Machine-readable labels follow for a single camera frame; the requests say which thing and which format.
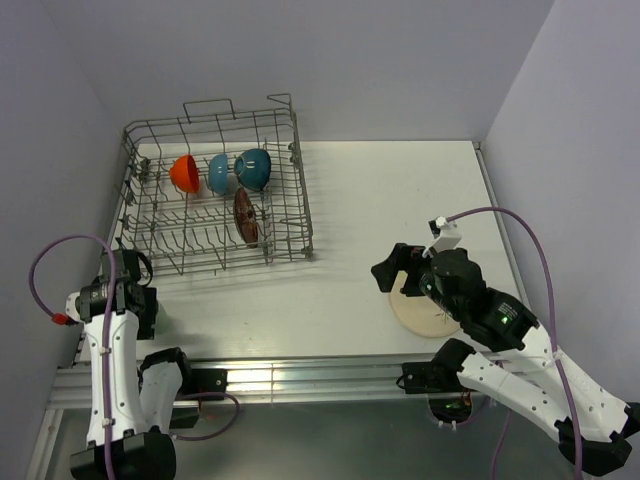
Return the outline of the green cup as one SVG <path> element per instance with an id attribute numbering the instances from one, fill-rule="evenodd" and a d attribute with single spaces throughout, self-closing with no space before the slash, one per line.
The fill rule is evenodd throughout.
<path id="1" fill-rule="evenodd" d="M 155 335 L 156 336 L 163 335 L 169 329 L 170 323 L 171 323 L 170 315 L 167 313 L 164 305 L 160 301 L 158 301 L 157 311 L 155 316 L 155 323 L 154 323 Z"/>

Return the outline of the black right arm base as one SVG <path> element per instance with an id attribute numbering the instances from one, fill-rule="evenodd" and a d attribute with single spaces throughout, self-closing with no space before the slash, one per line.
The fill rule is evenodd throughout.
<path id="1" fill-rule="evenodd" d="M 430 361 L 405 362 L 396 386 L 406 394 L 461 393 L 465 387 L 457 374 L 464 361 L 477 351 L 458 339 L 449 339 Z"/>

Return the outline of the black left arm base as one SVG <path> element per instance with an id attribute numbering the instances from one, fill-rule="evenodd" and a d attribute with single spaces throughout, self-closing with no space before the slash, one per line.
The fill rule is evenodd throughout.
<path id="1" fill-rule="evenodd" d="M 190 383 L 180 390 L 172 411 L 170 429 L 186 430 L 193 428 L 201 419 L 205 403 L 224 402 L 224 398 L 187 399 L 188 395 L 207 392 L 225 392 L 228 385 L 228 371 L 222 368 L 194 369 Z"/>

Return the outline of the orange bowl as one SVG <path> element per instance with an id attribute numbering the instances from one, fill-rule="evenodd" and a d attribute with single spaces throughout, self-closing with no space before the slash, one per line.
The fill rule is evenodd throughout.
<path id="1" fill-rule="evenodd" d="M 200 177 L 195 159 L 187 154 L 179 157 L 169 170 L 172 184 L 186 194 L 197 194 L 200 190 Z"/>

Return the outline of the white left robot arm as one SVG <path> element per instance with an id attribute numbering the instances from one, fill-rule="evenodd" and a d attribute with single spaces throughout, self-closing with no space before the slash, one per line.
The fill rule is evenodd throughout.
<path id="1" fill-rule="evenodd" d="M 102 256 L 102 268 L 65 305 L 83 326 L 91 362 L 86 447 L 71 455 L 70 472 L 75 479 L 172 479 L 173 404 L 191 394 L 195 375 L 178 347 L 136 358 L 139 332 L 154 325 L 158 312 L 149 260 L 118 249 Z"/>

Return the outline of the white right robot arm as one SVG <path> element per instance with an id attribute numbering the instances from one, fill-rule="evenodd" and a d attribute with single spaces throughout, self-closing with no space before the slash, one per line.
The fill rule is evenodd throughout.
<path id="1" fill-rule="evenodd" d="M 385 293 L 399 272 L 407 275 L 403 294 L 429 298 L 472 342 L 516 369 L 502 369 L 471 343 L 449 339 L 430 362 L 404 365 L 406 393 L 479 391 L 543 430 L 589 475 L 602 477 L 626 463 L 632 451 L 628 439 L 639 431 L 638 403 L 613 396 L 554 349 L 535 315 L 512 295 L 487 286 L 466 250 L 436 252 L 398 243 L 371 269 Z"/>

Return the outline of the dark blue bowl beige inside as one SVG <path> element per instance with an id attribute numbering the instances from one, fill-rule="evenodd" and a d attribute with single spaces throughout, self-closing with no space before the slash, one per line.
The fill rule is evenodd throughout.
<path id="1" fill-rule="evenodd" d="M 235 160 L 234 173 L 241 186 L 252 191 L 262 191 L 271 175 L 271 157 L 260 148 L 242 152 Z"/>

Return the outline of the red floral plate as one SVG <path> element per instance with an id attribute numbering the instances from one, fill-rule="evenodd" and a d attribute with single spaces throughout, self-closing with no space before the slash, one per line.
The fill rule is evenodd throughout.
<path id="1" fill-rule="evenodd" d="M 243 187 L 236 190 L 233 212 L 236 229 L 241 239 L 249 248 L 257 248 L 260 241 L 259 226 L 253 204 Z"/>

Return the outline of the light blue bowl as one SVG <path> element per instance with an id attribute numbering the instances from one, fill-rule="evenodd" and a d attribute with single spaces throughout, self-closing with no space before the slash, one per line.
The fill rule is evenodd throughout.
<path id="1" fill-rule="evenodd" d="M 217 195 L 228 194 L 228 156 L 226 153 L 217 154 L 209 161 L 207 184 L 209 189 Z"/>

